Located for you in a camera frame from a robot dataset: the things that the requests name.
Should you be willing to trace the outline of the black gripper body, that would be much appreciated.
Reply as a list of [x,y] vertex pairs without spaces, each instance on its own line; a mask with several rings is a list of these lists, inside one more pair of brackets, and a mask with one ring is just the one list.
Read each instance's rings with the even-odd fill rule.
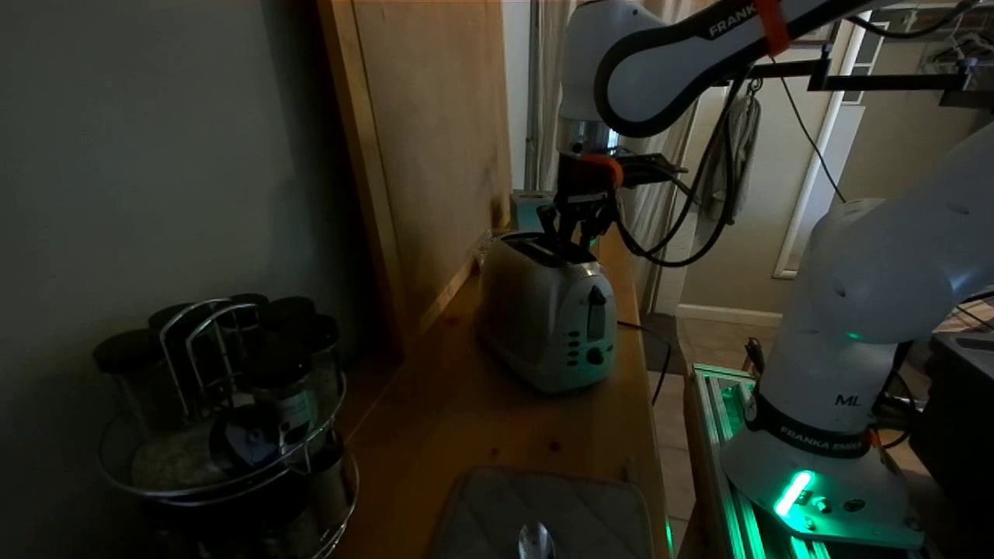
[[625,185],[625,168],[612,155],[564,155],[555,177],[555,233],[567,242],[590,249],[616,220],[616,190]]

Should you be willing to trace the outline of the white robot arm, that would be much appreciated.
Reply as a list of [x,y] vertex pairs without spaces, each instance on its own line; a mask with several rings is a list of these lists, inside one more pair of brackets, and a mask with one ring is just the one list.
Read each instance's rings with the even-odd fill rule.
[[[661,22],[637,0],[585,0],[567,26],[567,152],[589,155],[593,128],[656,137],[719,80],[865,4],[716,0]],[[990,287],[990,226],[990,126],[897,197],[830,204],[810,226],[750,435],[840,459],[868,453],[891,351]]]

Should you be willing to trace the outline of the green-lit robot base mount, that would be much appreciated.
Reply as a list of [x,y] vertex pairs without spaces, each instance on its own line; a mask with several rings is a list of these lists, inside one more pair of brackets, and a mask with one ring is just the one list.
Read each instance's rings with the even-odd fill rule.
[[700,498],[733,559],[920,555],[923,525],[881,450],[820,456],[746,426],[754,378],[700,363],[686,381]]

